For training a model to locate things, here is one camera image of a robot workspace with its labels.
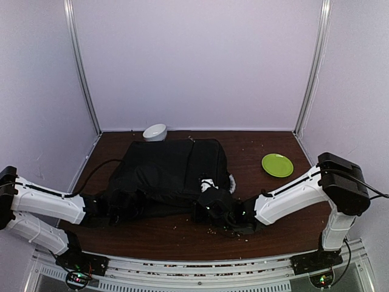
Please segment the black student backpack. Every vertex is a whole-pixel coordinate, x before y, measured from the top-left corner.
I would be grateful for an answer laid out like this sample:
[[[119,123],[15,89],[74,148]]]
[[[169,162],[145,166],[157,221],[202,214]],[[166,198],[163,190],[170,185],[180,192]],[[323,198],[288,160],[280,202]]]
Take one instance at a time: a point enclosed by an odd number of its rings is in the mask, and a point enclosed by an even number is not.
[[[137,195],[143,210],[124,222],[190,213],[201,193],[202,173],[222,190],[235,192],[236,182],[219,141],[134,141],[109,177],[106,190],[98,195]]]

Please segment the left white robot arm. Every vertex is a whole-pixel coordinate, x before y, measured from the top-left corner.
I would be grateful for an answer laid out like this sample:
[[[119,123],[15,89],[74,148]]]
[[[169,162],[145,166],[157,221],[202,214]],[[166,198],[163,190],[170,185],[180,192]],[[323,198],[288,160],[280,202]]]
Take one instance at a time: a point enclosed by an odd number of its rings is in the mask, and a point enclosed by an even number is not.
[[[16,167],[7,166],[1,170],[1,229],[47,248],[74,270],[81,270],[88,263],[78,237],[43,222],[37,215],[81,226],[99,226],[134,218],[142,210],[137,195],[60,192],[22,178],[17,174]]]

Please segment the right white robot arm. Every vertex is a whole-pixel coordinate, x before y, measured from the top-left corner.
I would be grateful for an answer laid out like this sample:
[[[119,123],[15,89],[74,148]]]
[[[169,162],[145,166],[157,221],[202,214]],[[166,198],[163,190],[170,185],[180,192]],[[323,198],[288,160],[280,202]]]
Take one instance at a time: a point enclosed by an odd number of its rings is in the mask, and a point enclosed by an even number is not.
[[[370,206],[362,169],[332,153],[322,153],[317,165],[292,182],[245,201],[234,199],[212,179],[202,179],[192,220],[209,221],[238,234],[253,234],[291,213],[323,201],[329,203],[331,213],[320,236],[319,250],[311,257],[312,264],[322,269],[334,260],[335,252],[341,249],[355,219]]]

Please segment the white patterned ceramic bowl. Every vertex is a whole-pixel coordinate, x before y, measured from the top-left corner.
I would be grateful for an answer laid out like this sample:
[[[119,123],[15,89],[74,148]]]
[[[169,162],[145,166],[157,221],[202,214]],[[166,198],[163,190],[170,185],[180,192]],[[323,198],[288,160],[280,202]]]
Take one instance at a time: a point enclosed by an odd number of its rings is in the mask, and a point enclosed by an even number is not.
[[[147,142],[164,141],[167,137],[167,126],[163,123],[148,127],[142,134]]]

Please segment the green round plate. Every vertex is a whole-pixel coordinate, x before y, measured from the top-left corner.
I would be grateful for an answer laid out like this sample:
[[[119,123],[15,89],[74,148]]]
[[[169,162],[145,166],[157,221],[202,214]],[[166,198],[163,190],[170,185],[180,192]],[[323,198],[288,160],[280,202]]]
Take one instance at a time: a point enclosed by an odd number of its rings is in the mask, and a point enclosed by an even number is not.
[[[262,158],[261,165],[266,173],[276,178],[286,178],[293,174],[291,160],[281,154],[271,153]]]

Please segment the front aluminium rail base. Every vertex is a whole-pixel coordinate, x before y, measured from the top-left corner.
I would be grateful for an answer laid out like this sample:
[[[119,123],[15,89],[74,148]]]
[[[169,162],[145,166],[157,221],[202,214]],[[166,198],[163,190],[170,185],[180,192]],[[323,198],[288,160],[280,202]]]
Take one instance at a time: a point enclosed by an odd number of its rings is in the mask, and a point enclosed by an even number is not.
[[[110,256],[105,274],[83,291],[322,291],[319,280],[335,281],[327,291],[377,291],[361,240],[343,246],[343,263],[296,274],[292,254],[222,261],[158,261]]]

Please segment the right aluminium frame post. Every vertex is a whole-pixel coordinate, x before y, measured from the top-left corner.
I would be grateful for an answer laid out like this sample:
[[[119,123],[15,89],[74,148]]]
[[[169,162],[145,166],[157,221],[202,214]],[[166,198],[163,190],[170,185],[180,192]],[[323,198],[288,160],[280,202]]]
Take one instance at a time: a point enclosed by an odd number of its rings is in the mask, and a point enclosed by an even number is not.
[[[330,16],[332,9],[332,1],[322,1],[320,10],[320,19],[318,22],[317,38],[312,58],[311,68],[308,75],[308,82],[301,104],[300,113],[298,115],[297,123],[294,129],[296,137],[301,139],[303,137],[303,130],[308,121],[309,113],[313,104],[315,92],[318,85],[318,73],[320,71],[321,63],[325,56],[326,43],[328,39],[328,29],[330,24]]]

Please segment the aluminium frame post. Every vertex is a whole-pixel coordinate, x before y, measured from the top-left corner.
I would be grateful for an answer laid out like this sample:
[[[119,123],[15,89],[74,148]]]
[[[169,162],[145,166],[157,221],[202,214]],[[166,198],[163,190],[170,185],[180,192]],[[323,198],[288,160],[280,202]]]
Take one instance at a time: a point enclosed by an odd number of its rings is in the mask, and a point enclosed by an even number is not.
[[[294,129],[296,137],[301,139],[303,137],[303,130],[308,121],[309,113],[313,104],[315,92],[318,85],[318,73],[320,71],[321,63],[325,56],[326,43],[328,39],[328,29],[330,24],[330,16],[332,9],[332,1],[322,1],[320,10],[320,19],[318,22],[317,38],[312,58],[311,68],[308,75],[308,82],[301,104],[300,113],[298,115],[297,123]]]
[[[63,4],[64,4],[64,13],[66,17],[69,35],[71,38],[71,45],[74,54],[75,65],[77,68],[77,75],[80,82],[81,91],[86,103],[89,117],[94,127],[94,131],[96,132],[97,135],[101,135],[102,130],[100,128],[100,124],[97,118],[97,113],[93,105],[91,93],[88,86],[87,76],[83,64],[83,59],[81,55],[80,43],[78,40],[78,33],[77,33],[77,25],[76,25],[75,15],[74,15],[74,3],[71,0],[64,0]]]

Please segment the left aluminium frame post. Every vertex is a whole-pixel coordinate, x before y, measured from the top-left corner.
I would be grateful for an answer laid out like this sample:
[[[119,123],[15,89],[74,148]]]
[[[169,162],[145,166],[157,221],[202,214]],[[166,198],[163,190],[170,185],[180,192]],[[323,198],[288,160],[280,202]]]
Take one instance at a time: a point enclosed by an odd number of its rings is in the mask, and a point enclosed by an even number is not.
[[[94,127],[94,131],[96,132],[97,135],[101,135],[102,130],[100,128],[100,124],[97,118],[97,113],[93,105],[91,93],[88,86],[87,76],[83,64],[83,59],[81,55],[80,43],[78,40],[78,33],[77,33],[77,25],[76,25],[75,15],[74,15],[74,3],[71,0],[64,0],[63,4],[64,4],[64,13],[66,17],[69,35],[71,38],[71,45],[74,54],[75,65],[77,68],[77,75],[80,82],[81,91],[86,103],[89,117]]]

